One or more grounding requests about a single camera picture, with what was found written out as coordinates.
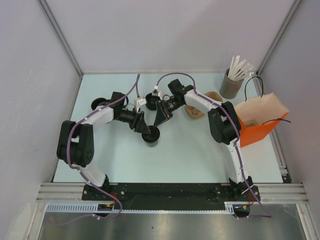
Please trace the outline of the white straws bundle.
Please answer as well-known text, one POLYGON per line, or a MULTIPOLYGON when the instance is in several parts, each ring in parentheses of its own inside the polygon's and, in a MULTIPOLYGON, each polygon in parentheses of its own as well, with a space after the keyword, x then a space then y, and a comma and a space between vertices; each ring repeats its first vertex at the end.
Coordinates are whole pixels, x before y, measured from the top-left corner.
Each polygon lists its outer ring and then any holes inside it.
POLYGON ((248 63, 245 59, 240 60, 240 56, 233 56, 231 59, 228 78, 234 82, 239 82, 253 74, 254 66, 248 63))

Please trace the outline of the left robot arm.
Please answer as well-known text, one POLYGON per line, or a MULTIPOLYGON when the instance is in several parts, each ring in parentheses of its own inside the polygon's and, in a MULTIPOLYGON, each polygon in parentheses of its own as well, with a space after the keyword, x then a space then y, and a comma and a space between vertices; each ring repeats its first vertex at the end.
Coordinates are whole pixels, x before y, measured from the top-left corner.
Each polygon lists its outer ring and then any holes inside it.
POLYGON ((93 161, 95 153, 94 131, 111 121, 127 123, 136 133, 151 133, 145 122, 141 106, 147 103, 144 97, 134 100, 134 108, 129 110, 128 96, 114 91, 111 99, 97 98, 91 103, 92 113, 80 123, 65 120, 60 129, 56 155, 71 169, 83 174, 88 185, 94 186, 93 194, 100 200, 110 196, 109 179, 93 161))

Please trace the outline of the grey straw holder cup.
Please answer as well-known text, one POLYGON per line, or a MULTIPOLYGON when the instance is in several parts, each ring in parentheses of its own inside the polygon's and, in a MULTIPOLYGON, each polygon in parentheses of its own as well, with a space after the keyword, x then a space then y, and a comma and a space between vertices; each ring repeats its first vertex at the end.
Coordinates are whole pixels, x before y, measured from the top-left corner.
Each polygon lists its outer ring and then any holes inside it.
POLYGON ((244 79, 241 79, 239 81, 231 80, 228 77, 229 71, 230 69, 228 68, 224 74, 222 84, 219 89, 219 94, 221 95, 221 97, 228 100, 234 99, 237 96, 244 81, 244 79))

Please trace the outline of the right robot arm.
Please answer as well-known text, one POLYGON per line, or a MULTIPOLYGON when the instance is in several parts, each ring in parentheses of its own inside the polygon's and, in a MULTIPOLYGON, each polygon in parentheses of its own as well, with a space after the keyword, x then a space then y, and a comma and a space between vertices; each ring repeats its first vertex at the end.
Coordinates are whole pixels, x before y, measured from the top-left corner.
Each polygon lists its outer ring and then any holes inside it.
POLYGON ((198 92, 194 84, 184 86, 178 79, 171 81, 168 88, 172 93, 168 100, 163 99, 158 85, 151 92, 154 97, 159 98, 155 101, 156 116, 153 125, 157 127, 168 121, 173 117, 173 111, 186 105, 206 114, 212 138, 217 143, 224 144, 230 155, 228 167, 231 196, 237 201, 242 201, 249 195, 257 202, 260 201, 259 192, 253 189, 252 177, 242 160, 241 124, 233 104, 229 101, 213 100, 198 92))

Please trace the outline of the orange paper bag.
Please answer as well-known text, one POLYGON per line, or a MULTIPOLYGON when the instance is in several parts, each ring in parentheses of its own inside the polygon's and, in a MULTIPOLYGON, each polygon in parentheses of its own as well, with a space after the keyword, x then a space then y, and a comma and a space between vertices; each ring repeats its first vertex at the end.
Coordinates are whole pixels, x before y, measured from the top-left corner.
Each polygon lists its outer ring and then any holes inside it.
POLYGON ((273 92, 265 94, 262 78, 255 78, 260 81, 261 94, 252 98, 245 94, 245 100, 234 107, 241 126, 242 148, 263 140, 279 123, 290 122, 285 119, 289 113, 288 108, 273 92), (250 120, 256 121, 257 126, 246 127, 244 122, 250 120))

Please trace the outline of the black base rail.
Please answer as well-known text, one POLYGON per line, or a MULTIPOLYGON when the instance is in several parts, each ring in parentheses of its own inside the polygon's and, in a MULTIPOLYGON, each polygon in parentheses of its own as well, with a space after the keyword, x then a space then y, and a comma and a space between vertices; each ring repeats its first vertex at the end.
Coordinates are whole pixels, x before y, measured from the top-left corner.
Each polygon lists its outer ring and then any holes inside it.
POLYGON ((109 186, 125 210, 221 210, 225 202, 260 200, 257 186, 241 193, 229 183, 118 183, 109 186))

